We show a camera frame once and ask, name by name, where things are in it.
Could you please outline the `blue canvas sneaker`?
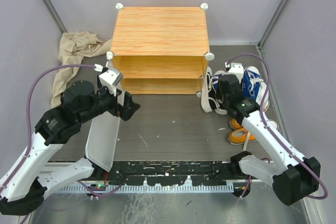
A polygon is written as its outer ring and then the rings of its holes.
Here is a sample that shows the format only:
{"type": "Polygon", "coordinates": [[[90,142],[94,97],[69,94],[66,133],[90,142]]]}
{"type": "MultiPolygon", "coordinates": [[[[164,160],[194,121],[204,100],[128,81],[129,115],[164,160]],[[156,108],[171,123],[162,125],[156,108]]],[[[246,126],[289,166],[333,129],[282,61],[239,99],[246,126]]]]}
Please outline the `blue canvas sneaker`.
{"type": "Polygon", "coordinates": [[[269,93],[265,93],[266,83],[256,67],[250,66],[244,70],[242,86],[244,97],[252,98],[258,105],[262,105],[264,111],[268,109],[269,93]]]}
{"type": "Polygon", "coordinates": [[[217,92],[219,78],[223,76],[225,73],[226,72],[224,70],[218,70],[211,77],[209,85],[212,88],[212,90],[214,90],[214,92],[217,92]]]}

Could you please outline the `frosted white cabinet door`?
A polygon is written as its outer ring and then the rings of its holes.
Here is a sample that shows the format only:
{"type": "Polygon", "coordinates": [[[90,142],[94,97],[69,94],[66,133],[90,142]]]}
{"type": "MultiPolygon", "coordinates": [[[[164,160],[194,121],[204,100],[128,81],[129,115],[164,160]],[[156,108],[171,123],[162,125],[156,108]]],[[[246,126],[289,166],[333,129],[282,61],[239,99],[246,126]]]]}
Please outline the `frosted white cabinet door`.
{"type": "Polygon", "coordinates": [[[109,112],[91,121],[85,155],[89,161],[106,172],[110,171],[113,165],[119,124],[120,118],[112,116],[109,112]]]}

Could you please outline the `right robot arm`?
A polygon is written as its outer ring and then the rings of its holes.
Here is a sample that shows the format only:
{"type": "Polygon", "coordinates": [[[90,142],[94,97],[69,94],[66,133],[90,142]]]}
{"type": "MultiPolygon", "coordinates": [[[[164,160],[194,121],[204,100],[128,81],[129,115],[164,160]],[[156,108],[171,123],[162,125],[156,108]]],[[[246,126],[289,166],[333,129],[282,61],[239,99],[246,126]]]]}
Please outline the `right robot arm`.
{"type": "Polygon", "coordinates": [[[249,151],[242,151],[230,159],[230,172],[241,179],[250,175],[272,187],[286,206],[310,196],[322,184],[320,163],[315,157],[306,158],[296,150],[270,123],[260,106],[243,95],[238,78],[226,74],[219,78],[218,95],[224,100],[228,115],[256,137],[272,159],[267,163],[249,151]]]}

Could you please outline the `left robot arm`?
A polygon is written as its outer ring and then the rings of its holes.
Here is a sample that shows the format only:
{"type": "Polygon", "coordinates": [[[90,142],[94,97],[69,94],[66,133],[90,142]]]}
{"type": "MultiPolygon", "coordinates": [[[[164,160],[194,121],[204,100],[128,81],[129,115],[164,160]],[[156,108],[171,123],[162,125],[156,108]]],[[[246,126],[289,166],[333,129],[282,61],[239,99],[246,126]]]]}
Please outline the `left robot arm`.
{"type": "Polygon", "coordinates": [[[1,214],[28,215],[56,190],[89,177],[99,180],[111,170],[115,147],[106,143],[107,137],[99,136],[98,143],[87,144],[85,156],[73,165],[40,175],[49,159],[80,132],[83,124],[104,114],[128,121],[140,108],[129,92],[111,94],[106,86],[94,88],[89,81],[73,83],[62,94],[61,104],[38,121],[32,142],[23,152],[25,161],[17,161],[11,168],[16,174],[6,174],[1,180],[7,183],[1,191],[1,214]]]}

